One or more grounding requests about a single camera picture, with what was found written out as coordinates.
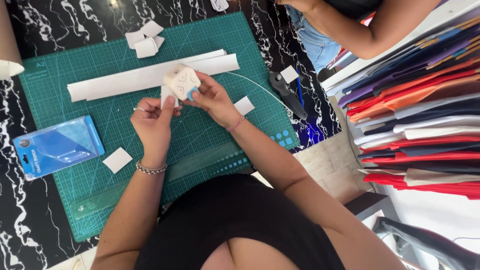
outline black rotary cutter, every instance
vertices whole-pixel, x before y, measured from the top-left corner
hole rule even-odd
[[[300,119],[306,120],[308,116],[307,112],[303,109],[298,98],[287,89],[287,82],[282,74],[278,72],[270,73],[270,83],[275,93],[281,96],[285,105],[290,108],[294,114],[300,117]]]

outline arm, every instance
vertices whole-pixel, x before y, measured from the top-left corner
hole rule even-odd
[[[299,7],[307,21],[362,59],[391,48],[437,6],[440,0],[384,0],[369,26],[347,18],[323,0],[281,0]]]
[[[213,78],[198,73],[203,81],[195,102],[225,128],[235,126],[241,115],[225,89]],[[325,229],[346,269],[405,269],[380,238],[343,205],[324,191],[286,149],[244,120],[231,132],[260,174],[283,192],[313,222]]]
[[[168,101],[160,112],[159,99],[144,98],[138,106],[146,111],[136,110],[131,117],[144,145],[142,165],[146,168],[158,169],[165,165],[170,119],[173,114],[180,114],[174,112],[173,103]],[[103,228],[92,270],[133,269],[140,248],[156,226],[164,176],[163,172],[135,172]]]

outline pink string bracelet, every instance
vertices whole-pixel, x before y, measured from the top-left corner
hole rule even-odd
[[[234,129],[236,129],[243,122],[244,119],[245,119],[245,115],[242,115],[240,117],[240,120],[237,122],[237,124],[235,126],[231,127],[231,128],[228,128],[227,131],[232,132]]]

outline stack of t-shirts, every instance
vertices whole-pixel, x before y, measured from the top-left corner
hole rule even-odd
[[[343,88],[338,105],[368,127],[355,139],[359,158],[378,165],[363,170],[366,182],[480,199],[480,57],[470,54],[478,49],[480,16]]]

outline cutting mat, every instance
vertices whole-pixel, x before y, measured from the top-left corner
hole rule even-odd
[[[69,204],[130,180],[135,171],[135,161],[142,157],[143,147],[129,118],[133,107],[142,97],[158,97],[160,89],[156,87],[71,103],[67,84],[225,49],[229,54],[237,54],[240,70],[235,73],[272,91],[268,83],[268,70],[241,12],[167,28],[160,36],[165,38],[165,42],[159,52],[146,59],[137,59],[135,51],[128,48],[126,40],[119,39],[24,61],[25,72],[20,74],[20,80],[37,128],[43,129],[90,115],[105,147],[105,155],[53,174],[76,241],[100,233],[113,206],[75,219]],[[225,87],[232,101],[236,102],[248,95],[256,109],[247,118],[255,126],[287,149],[299,144],[285,109],[269,94],[248,80],[232,74],[213,77]],[[171,130],[168,164],[181,162],[233,141],[229,133],[198,108],[185,107],[182,115],[172,121]],[[113,174],[102,160],[119,147],[124,148],[133,157],[133,161]],[[218,159],[217,164],[165,183],[162,203],[174,200],[191,187],[215,175],[237,172],[251,165],[242,152]]]

